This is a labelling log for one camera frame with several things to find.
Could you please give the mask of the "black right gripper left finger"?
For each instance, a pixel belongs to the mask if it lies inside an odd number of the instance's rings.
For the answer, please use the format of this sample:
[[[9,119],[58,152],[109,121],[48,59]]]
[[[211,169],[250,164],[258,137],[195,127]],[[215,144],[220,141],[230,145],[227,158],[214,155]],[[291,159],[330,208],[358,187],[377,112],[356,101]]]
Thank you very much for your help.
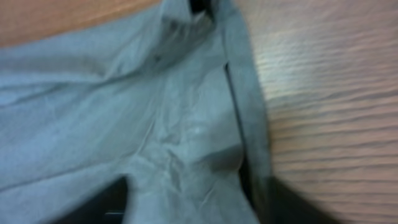
[[[51,224],[122,224],[126,214],[129,184],[120,177]]]

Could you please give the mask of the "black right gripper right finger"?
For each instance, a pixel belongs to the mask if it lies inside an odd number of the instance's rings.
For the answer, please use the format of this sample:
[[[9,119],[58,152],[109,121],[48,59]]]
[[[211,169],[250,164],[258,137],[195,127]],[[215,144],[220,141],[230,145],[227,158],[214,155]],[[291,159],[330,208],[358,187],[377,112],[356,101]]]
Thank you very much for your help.
[[[263,224],[341,224],[276,177],[261,179],[259,191],[263,206],[257,214]]]

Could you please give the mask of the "grey shorts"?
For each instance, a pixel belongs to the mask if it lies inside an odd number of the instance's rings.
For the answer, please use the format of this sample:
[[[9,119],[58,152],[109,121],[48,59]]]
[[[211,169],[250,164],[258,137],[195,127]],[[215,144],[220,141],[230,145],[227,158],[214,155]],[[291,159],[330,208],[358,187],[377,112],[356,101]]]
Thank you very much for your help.
[[[259,223],[261,87],[232,1],[159,5],[1,49],[1,222]]]

